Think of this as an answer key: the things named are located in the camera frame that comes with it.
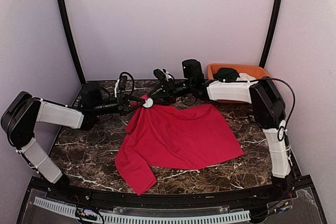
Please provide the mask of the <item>red t-shirt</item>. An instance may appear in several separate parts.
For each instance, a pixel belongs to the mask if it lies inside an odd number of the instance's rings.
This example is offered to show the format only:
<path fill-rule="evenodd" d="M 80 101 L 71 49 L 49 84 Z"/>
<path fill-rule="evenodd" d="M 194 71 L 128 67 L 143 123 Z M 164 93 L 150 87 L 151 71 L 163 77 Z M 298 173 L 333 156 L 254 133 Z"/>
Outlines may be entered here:
<path fill-rule="evenodd" d="M 244 155 L 239 141 L 212 104 L 179 110 L 154 105 L 137 109 L 115 166 L 137 195 L 157 180 L 151 167 L 199 170 Z"/>

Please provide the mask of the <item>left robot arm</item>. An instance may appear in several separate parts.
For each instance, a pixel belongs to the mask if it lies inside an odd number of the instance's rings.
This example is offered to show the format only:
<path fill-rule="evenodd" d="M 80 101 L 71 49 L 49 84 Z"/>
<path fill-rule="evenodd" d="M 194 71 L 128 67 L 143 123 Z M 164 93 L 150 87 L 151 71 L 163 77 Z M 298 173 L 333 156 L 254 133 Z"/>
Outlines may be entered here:
<path fill-rule="evenodd" d="M 80 91 L 79 105 L 73 108 L 22 91 L 1 117 L 1 127 L 10 145 L 32 169 L 54 184 L 54 193 L 63 201 L 74 197 L 74 189 L 67 184 L 68 177 L 37 142 L 35 125 L 49 123 L 88 131 L 98 123 L 101 115 L 127 115 L 146 103 L 144 99 L 126 94 L 120 87 L 116 87 L 116 93 L 106 99 L 102 96 L 104 92 L 107 89 L 98 82 L 86 83 Z"/>

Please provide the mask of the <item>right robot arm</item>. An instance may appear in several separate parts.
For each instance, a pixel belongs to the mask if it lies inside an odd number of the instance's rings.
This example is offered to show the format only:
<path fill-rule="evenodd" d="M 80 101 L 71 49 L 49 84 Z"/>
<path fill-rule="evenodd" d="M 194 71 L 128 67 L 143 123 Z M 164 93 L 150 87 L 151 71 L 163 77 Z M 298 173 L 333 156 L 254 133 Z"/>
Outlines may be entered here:
<path fill-rule="evenodd" d="M 159 84 L 149 92 L 145 107 L 170 105 L 179 97 L 192 94 L 199 100 L 234 101 L 251 104 L 255 122 L 265 134 L 272 163 L 273 178 L 286 178 L 292 170 L 290 144 L 287 137 L 285 101 L 276 87 L 277 78 L 252 76 L 243 66 L 228 67 L 236 78 L 206 80 L 201 63 L 195 59 L 182 62 L 183 81 L 176 81 L 166 70 L 155 69 Z"/>

